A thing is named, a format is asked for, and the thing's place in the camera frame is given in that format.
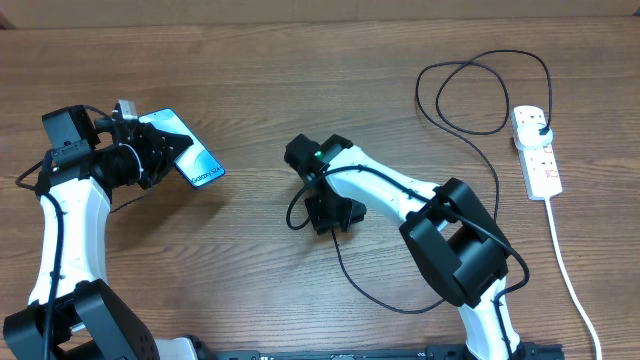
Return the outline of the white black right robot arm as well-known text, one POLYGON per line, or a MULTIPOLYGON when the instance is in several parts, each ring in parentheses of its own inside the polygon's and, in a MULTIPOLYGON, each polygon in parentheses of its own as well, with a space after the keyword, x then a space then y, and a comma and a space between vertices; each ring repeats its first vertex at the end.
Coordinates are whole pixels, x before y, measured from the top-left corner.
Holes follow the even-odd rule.
POLYGON ((512 290, 507 260, 523 259, 466 183, 413 179, 338 135, 319 144, 300 134, 284 160, 304 183, 294 198, 304 202, 317 234, 346 232, 377 211, 397 226, 429 286, 457 307, 468 356, 523 358, 505 299, 512 290))

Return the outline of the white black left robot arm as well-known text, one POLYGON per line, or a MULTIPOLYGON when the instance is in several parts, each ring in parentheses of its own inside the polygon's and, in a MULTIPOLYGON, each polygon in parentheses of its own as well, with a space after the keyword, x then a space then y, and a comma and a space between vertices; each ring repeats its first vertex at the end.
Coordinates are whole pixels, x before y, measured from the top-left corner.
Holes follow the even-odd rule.
POLYGON ((201 142, 171 109, 138 116, 119 101, 110 114, 74 105, 43 115, 51 142, 30 186, 44 213, 39 275, 25 309, 4 320, 18 359, 212 359, 194 335, 156 339, 110 288, 105 233, 112 192, 149 191, 185 173, 201 142))

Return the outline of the Samsung Galaxy smartphone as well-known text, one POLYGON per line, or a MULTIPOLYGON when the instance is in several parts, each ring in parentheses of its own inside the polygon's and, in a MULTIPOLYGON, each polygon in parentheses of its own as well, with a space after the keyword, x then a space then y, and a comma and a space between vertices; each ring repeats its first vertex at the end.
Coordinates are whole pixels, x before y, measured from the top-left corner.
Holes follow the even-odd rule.
POLYGON ((194 188, 204 187, 225 175, 224 167, 172 109, 142 115, 139 121, 151 123, 160 131, 188 135, 193 140, 193 144, 176 158, 174 165, 194 188))

